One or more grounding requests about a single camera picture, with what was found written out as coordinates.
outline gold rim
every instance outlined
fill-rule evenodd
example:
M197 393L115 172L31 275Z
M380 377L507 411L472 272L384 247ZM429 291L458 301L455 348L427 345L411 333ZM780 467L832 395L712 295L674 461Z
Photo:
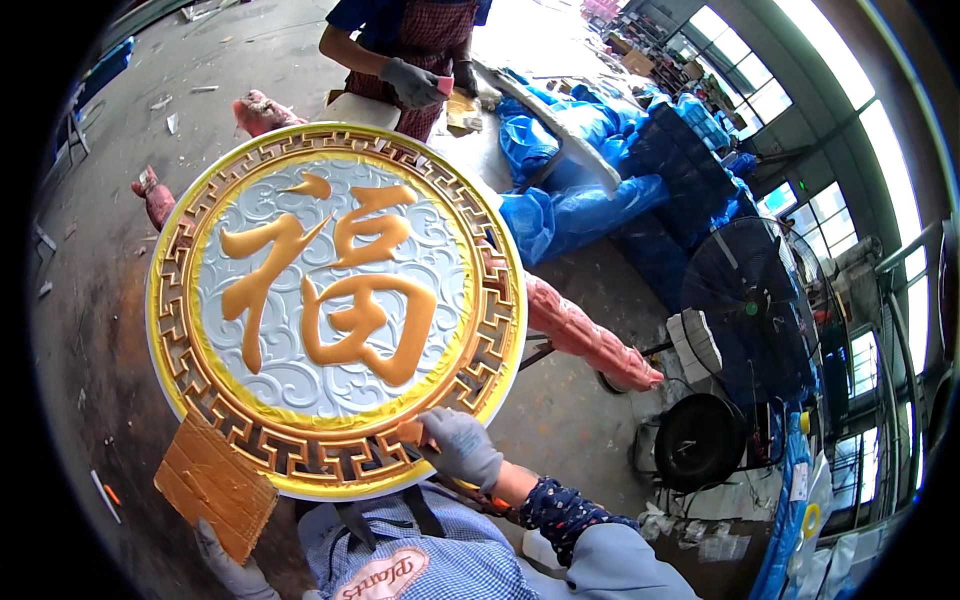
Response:
M218 215L261 175L291 162L349 154L406 180L446 208L467 265L465 308L437 368L407 394L351 418L310 418L267 406L236 382L209 351L192 293L196 263ZM401 489L433 472L396 440L396 425L441 405L492 419L516 376L526 331L526 294L513 239L487 198L493 192L404 135L342 123L312 123L266 133L233 150L187 189L159 235L146 295L148 340L157 377L182 419L194 409L271 478L281 492L357 499ZM179 223L192 218L188 230ZM488 235L501 252L481 250ZM487 267L484 255L506 268ZM383 467L363 470L376 454ZM349 456L342 463L339 456Z

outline person's arm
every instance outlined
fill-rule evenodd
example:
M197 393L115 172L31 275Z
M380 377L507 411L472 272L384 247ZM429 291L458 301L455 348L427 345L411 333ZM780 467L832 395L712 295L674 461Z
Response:
M463 89L467 96L476 98L477 76L473 72L473 60L470 58L470 45L473 43L473 30L460 44L453 48L453 84Z
M334 59L351 71L379 77L380 71L390 60L367 50L350 39L350 34L333 25L327 25L320 38L320 53Z
M549 588L551 597L576 594L598 600L696 598L676 569L657 560L632 518L611 515L578 490L504 461L487 430L471 415L434 408L419 419L440 448L437 452L422 446L424 458L443 474L518 508L520 522L527 529L539 529L558 562L569 567L565 584L546 578L531 581L534 588L543 586L544 592Z
M253 557L238 564L227 554L213 527L202 516L197 520L194 534L201 558L237 600L280 600Z
M530 469L503 461L491 493L510 506L519 506L537 486L537 475Z
M428 107L446 99L437 89L436 75L401 59L388 59L371 52L350 39L350 33L328 24L320 38L321 54L351 71L373 75L392 85L398 100L408 108Z

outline standing fan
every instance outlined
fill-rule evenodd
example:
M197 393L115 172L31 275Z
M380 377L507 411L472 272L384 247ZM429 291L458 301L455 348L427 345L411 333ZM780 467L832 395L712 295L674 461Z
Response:
M719 485L738 470L745 447L742 469L782 458L784 437L774 460L773 423L757 406L769 409L775 397L781 409L799 405L812 390L818 328L835 329L841 314L834 298L816 254L778 221L737 219L701 244L684 275L681 324L693 355L732 401L688 396L663 416L654 458L665 487Z
M680 298L684 307L703 313L715 341L715 355L692 348L704 368L734 388L762 387L784 399L813 383L810 359L818 350L818 331L840 318L806 241L760 217L731 221L701 244ZM684 330L690 319L700 318L694 311L684 312Z

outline window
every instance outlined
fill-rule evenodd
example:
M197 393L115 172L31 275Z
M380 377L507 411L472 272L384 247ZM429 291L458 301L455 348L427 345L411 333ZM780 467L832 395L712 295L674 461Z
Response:
M883 104L876 100L869 105L860 113L860 123L867 133L870 145L874 147L876 160L880 163L880 171L886 181L890 202L893 203L894 215L897 217L900 243L909 244L920 235L920 212L900 143ZM915 278L926 269L926 251L923 248L917 249L907 256L904 265L907 279ZM929 331L927 300L926 276L923 276L907 288L907 330L915 374L923 372L926 362L926 337Z
M859 239L836 181L787 215L793 229L804 237L818 258L836 258Z
M774 0L777 6L793 21L800 33L813 45L814 50L836 77L853 108L860 108L874 97L874 87L867 74L856 61L850 47L833 29L824 14L810 0Z
M797 197L793 194L793 188L790 187L790 182L784 181L780 187L756 203L756 209L759 211L761 217L773 219L779 217L783 211L790 209L796 203Z
M851 52L843 38L837 34L823 13L811 0L774 0L787 18L806 37L820 58L827 64L830 72L840 83L853 108L861 108L875 95L867 74ZM874 147L876 160L880 163L894 214L900 231L900 243L905 245L920 235L920 213L914 196L906 162L900 143L894 134L890 119L880 101L874 101L860 114L870 145ZM926 269L926 255L923 249L907 258L907 279L912 280ZM910 354L913 357L914 373L924 370L926 360L926 337L928 333L926 300L926 277L914 281L907 290L909 302L909 338Z
M876 451L876 427L837 442L834 447L833 461L830 463L834 511L853 506L856 476L861 462L863 463L863 480L860 481L860 503L874 499L876 472L879 467Z
M865 333L851 342L853 355L853 382L851 397L866 394L876 387L876 336L873 331Z
M710 7L690 17L683 31L666 46L683 60L696 60L730 100L742 123L731 123L727 133L746 139L793 104L766 65Z
M906 407L906 427L907 434L910 436L910 451L913 451L913 402L907 402ZM924 432L920 432L920 459L917 461L917 486L916 489L920 489L920 485L924 482Z

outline round decorative plaque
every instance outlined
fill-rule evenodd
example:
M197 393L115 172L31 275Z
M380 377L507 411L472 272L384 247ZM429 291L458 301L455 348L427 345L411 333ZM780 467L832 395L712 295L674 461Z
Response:
M147 279L171 408L203 414L286 495L426 478L396 426L432 406L488 423L523 351L523 271L492 198L419 142L343 123L220 158L177 203Z

